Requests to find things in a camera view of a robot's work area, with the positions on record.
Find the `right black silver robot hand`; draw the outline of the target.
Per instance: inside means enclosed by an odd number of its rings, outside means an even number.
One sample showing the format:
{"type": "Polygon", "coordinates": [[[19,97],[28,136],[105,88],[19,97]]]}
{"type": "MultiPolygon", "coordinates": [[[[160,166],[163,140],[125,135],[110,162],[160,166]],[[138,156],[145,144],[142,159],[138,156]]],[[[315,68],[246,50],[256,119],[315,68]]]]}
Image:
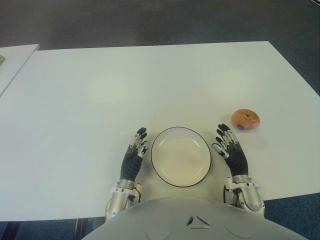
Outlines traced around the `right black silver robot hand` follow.
{"type": "Polygon", "coordinates": [[[249,175],[245,153],[233,131],[224,123],[216,130],[219,136],[211,146],[224,159],[229,167],[231,176],[249,175]]]}

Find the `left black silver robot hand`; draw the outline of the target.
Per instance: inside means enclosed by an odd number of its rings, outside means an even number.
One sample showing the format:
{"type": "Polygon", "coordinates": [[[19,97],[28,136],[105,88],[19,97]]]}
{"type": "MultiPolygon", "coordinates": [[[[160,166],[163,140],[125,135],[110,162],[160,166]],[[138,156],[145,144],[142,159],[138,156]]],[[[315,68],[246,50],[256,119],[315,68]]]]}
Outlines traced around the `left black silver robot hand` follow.
{"type": "Polygon", "coordinates": [[[120,179],[134,182],[142,165],[145,154],[148,151],[147,128],[140,128],[132,137],[124,155],[120,179]]]}

